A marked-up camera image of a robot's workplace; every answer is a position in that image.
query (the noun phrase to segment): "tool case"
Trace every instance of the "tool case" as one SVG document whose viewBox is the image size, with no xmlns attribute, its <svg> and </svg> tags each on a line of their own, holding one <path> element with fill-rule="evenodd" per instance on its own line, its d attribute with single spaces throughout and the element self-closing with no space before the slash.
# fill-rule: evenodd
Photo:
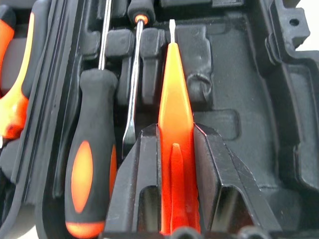
<svg viewBox="0 0 319 239">
<path fill-rule="evenodd" d="M 0 0 L 14 8 L 20 27 L 34 2 Z M 310 34 L 298 2 L 156 0 L 156 21 L 141 38 L 139 137 L 122 160 L 136 29 L 130 1 L 113 1 L 106 68 L 119 79 L 118 172 L 99 238 L 319 238 L 319 53 L 295 51 Z M 0 238 L 34 223 L 40 239 L 73 238 L 64 216 L 66 164 L 82 101 L 79 79 L 97 67 L 104 9 L 104 0 L 50 3 L 27 121 L 0 154 Z M 172 18 L 195 122 L 201 234 L 181 228 L 164 236 L 156 123 Z"/>
</svg>

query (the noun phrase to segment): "screw hole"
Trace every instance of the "screw hole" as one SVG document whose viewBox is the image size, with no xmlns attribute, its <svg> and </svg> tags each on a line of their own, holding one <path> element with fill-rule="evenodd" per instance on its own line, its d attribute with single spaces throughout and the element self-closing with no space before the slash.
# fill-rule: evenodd
<svg viewBox="0 0 319 239">
<path fill-rule="evenodd" d="M 299 20 L 298 19 L 291 19 L 289 21 L 291 26 L 298 26 L 299 25 Z"/>
</svg>

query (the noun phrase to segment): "white background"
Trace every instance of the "white background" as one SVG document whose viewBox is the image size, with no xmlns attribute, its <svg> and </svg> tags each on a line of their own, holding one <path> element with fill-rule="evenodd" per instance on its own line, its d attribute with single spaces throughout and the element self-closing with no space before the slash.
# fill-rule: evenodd
<svg viewBox="0 0 319 239">
<path fill-rule="evenodd" d="M 319 0 L 301 0 L 298 7 L 302 7 L 305 10 L 308 26 L 311 31 L 310 37 L 301 45 L 298 51 L 319 50 Z M 24 220 L 34 220 L 33 215 L 30 218 Z M 9 236 L 6 239 L 37 239 L 37 233 L 35 227 L 33 227 L 25 235 Z"/>
</svg>

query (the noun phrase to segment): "flat screwdriver tip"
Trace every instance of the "flat screwdriver tip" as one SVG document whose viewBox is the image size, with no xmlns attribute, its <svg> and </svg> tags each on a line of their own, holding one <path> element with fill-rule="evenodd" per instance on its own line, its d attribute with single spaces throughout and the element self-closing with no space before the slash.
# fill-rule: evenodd
<svg viewBox="0 0 319 239">
<path fill-rule="evenodd" d="M 175 43 L 175 28 L 176 23 L 174 19 L 169 20 L 169 32 L 170 32 L 170 42 Z"/>
</svg>

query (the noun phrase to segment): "screwdriver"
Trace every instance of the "screwdriver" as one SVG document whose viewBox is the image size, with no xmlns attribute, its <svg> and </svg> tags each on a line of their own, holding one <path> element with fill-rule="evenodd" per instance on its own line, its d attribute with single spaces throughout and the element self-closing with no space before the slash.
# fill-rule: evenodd
<svg viewBox="0 0 319 239">
<path fill-rule="evenodd" d="M 194 122 L 178 44 L 175 21 L 169 22 L 165 74 L 159 108 L 161 146 L 161 232 L 181 226 L 200 232 L 194 154 Z"/>
<path fill-rule="evenodd" d="M 131 22 L 137 25 L 137 31 L 131 77 L 129 112 L 123 137 L 122 159 L 128 155 L 136 141 L 135 113 L 140 76 L 140 44 L 144 26 L 153 24 L 155 21 L 154 0 L 132 0 L 128 8 L 128 15 Z"/>
<path fill-rule="evenodd" d="M 15 23 L 16 23 L 16 18 L 12 8 L 7 5 L 0 5 L 0 36 L 1 36 L 0 72 L 2 69 L 2 62 L 3 62 L 5 51 L 14 36 Z"/>
<path fill-rule="evenodd" d="M 65 224 L 77 238 L 103 231 L 117 171 L 113 107 L 118 80 L 104 70 L 111 6 L 107 0 L 99 68 L 80 78 L 82 104 L 66 168 Z"/>
<path fill-rule="evenodd" d="M 0 99 L 0 136 L 6 140 L 20 137 L 34 76 L 46 41 L 49 0 L 37 0 L 32 8 L 24 56 L 18 77 Z"/>
</svg>

